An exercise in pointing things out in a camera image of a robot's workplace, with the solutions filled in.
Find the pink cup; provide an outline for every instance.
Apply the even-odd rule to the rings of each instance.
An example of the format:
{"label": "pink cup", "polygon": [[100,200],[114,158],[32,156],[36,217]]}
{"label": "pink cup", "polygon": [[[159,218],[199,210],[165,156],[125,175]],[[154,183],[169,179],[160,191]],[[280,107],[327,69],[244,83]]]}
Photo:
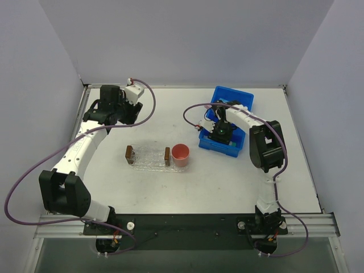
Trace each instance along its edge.
{"label": "pink cup", "polygon": [[172,159],[177,167],[185,167],[188,163],[189,148],[185,144],[177,144],[172,148]]}

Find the blue tray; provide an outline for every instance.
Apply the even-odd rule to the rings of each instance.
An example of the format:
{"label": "blue tray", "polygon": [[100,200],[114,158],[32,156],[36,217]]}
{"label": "blue tray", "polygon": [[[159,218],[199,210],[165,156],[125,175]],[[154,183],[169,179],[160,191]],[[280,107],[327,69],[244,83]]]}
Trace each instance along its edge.
{"label": "blue tray", "polygon": [[[253,94],[246,93],[243,91],[237,91],[222,86],[217,86],[215,88],[215,92],[214,95],[212,96],[211,102],[215,102],[217,100],[223,100],[223,101],[237,100],[242,105],[248,107],[248,110],[251,111],[251,106],[253,105],[253,99],[254,99]],[[218,119],[214,116],[212,110],[208,111],[206,117],[215,122],[218,121]],[[205,129],[203,129],[200,132],[200,135],[198,137],[200,139],[200,143],[198,144],[199,147],[207,150],[221,152],[223,154],[233,156],[235,158],[238,157],[240,150],[243,149],[245,133],[241,129],[234,130],[229,145],[225,145],[219,142],[215,142],[211,139],[208,139],[208,135],[209,132]]]}

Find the transparent plastic wrap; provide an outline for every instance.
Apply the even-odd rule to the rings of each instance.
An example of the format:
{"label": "transparent plastic wrap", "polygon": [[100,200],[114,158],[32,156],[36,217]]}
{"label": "transparent plastic wrap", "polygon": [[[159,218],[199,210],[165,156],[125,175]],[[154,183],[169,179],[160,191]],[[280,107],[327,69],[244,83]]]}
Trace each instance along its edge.
{"label": "transparent plastic wrap", "polygon": [[146,146],[132,144],[133,153],[130,160],[133,162],[129,166],[138,171],[155,171],[155,172],[184,172],[185,167],[177,167],[173,162],[172,156],[169,157],[169,166],[164,161],[166,147],[163,146]]}

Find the white wall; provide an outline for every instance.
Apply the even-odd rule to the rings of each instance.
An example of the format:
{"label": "white wall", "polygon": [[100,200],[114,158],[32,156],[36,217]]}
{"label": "white wall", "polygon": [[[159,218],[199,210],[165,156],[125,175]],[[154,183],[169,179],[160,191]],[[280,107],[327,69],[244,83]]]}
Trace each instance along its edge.
{"label": "white wall", "polygon": [[364,268],[363,76],[364,1],[336,0],[288,84],[288,100],[351,272]]}
{"label": "white wall", "polygon": [[[37,0],[2,0],[0,8],[0,203],[16,179],[71,136],[82,85]],[[42,168],[50,168],[49,162]],[[40,168],[20,185],[10,212],[37,221],[43,210]],[[34,227],[0,212],[1,272],[22,272]]]}
{"label": "white wall", "polygon": [[333,0],[40,0],[85,83],[279,85]]}

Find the white table surface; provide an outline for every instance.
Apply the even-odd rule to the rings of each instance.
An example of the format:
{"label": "white table surface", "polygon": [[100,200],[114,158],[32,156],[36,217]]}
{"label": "white table surface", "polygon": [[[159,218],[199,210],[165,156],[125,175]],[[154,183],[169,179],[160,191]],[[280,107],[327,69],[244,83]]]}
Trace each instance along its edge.
{"label": "white table surface", "polygon": [[[289,164],[278,184],[279,200],[295,213],[320,213],[319,201],[296,129],[282,89],[240,89],[254,94],[252,112],[266,120],[280,122]],[[117,213],[254,213],[257,200],[257,170],[249,158],[246,137],[239,157],[198,147],[198,132],[183,118],[190,105],[209,102],[211,88],[156,88],[156,110],[145,124],[112,129],[95,152],[84,176],[92,199],[113,206]],[[86,109],[99,98],[91,89]],[[149,115],[152,98],[145,90],[138,121]],[[205,108],[187,113],[198,122]],[[185,143],[190,148],[187,171],[182,173],[137,171],[126,159],[130,144],[172,148]]]}

